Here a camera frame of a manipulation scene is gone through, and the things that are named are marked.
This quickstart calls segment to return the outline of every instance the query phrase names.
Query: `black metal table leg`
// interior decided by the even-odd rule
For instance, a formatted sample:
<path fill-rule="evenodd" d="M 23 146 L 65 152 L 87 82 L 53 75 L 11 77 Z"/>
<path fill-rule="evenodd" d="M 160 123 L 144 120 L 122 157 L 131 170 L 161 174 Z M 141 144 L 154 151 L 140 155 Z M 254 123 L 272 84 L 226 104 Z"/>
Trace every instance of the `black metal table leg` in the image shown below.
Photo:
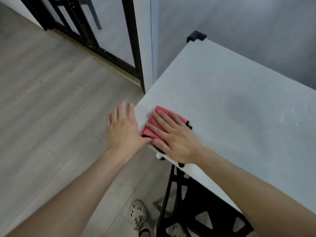
<path fill-rule="evenodd" d="M 229 204 L 224 202 L 218 196 L 206 189 L 196 180 L 184 177 L 184 172 L 177 168 L 177 174 L 174 174 L 175 166 L 172 165 L 170 178 L 157 223 L 157 237 L 171 237 L 166 229 L 175 223 L 179 223 L 187 237 L 191 237 L 188 229 L 200 237 L 209 236 L 238 236 L 245 237 L 251 231 L 252 226 L 247 219 Z M 165 217 L 166 207 L 170 195 L 172 182 L 177 183 L 176 200 L 171 216 Z M 187 191 L 182 200 L 182 186 L 187 186 Z M 205 226 L 195 219 L 195 217 L 207 211 L 213 228 Z M 240 218 L 244 227 L 234 232 L 233 227 L 236 218 Z"/>

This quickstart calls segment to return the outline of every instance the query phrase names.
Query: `forearm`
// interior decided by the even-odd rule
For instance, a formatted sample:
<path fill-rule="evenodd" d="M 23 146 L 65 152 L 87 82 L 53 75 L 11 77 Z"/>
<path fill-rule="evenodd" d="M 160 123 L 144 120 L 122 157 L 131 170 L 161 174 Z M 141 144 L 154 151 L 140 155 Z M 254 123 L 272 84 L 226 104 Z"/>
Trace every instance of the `forearm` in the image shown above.
<path fill-rule="evenodd" d="M 102 154 L 91 167 L 8 236 L 80 236 L 113 179 L 129 158 Z"/>
<path fill-rule="evenodd" d="M 315 236 L 316 215 L 277 188 L 204 148 L 198 166 L 223 189 L 262 237 Z"/>

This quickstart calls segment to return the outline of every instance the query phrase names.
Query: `white table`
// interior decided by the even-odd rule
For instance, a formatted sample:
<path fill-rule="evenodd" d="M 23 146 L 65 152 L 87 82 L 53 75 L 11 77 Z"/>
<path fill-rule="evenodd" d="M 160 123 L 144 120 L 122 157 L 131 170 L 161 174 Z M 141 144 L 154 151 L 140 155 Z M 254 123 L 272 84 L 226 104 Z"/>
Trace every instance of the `white table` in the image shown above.
<path fill-rule="evenodd" d="M 187 118 L 206 146 L 316 213 L 316 91 L 205 39 L 190 41 L 138 103 L 140 129 L 156 105 Z M 199 167 L 182 170 L 239 210 Z"/>

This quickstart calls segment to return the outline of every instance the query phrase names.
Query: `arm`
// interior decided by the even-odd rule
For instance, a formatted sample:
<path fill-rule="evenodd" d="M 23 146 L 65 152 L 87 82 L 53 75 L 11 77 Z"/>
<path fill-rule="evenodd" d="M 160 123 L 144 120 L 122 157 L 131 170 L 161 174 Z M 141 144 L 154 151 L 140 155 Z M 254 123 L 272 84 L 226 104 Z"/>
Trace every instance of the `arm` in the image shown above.
<path fill-rule="evenodd" d="M 264 236 L 316 236 L 316 215 L 277 188 L 235 166 L 202 145 L 176 114 L 153 117 L 166 130 L 146 127 L 164 139 L 153 145 L 179 163 L 198 165 L 239 207 L 255 231 Z"/>
<path fill-rule="evenodd" d="M 150 138 L 139 136 L 134 107 L 125 102 L 106 121 L 109 148 L 33 215 L 14 229 L 14 236 L 80 236 L 106 190 L 124 165 Z"/>

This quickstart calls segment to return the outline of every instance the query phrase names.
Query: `black door frame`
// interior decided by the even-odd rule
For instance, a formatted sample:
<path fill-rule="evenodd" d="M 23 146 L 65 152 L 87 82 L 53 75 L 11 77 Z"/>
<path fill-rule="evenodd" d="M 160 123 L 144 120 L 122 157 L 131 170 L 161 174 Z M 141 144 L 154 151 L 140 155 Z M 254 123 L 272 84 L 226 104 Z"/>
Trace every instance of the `black door frame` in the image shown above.
<path fill-rule="evenodd" d="M 29 9 L 35 19 L 41 24 L 44 30 L 57 29 L 58 31 L 64 33 L 81 45 L 95 52 L 102 58 L 113 63 L 114 65 L 126 71 L 135 78 L 139 79 L 143 91 L 145 90 L 133 0 L 122 0 L 122 4 L 135 67 L 99 46 L 78 0 L 48 0 L 64 25 L 54 20 L 53 16 L 48 11 L 42 0 L 21 1 Z M 65 17 L 62 15 L 58 7 L 58 5 L 61 4 L 65 7 L 67 13 L 72 19 L 74 25 L 79 32 L 79 35 L 76 32 L 72 31 Z"/>

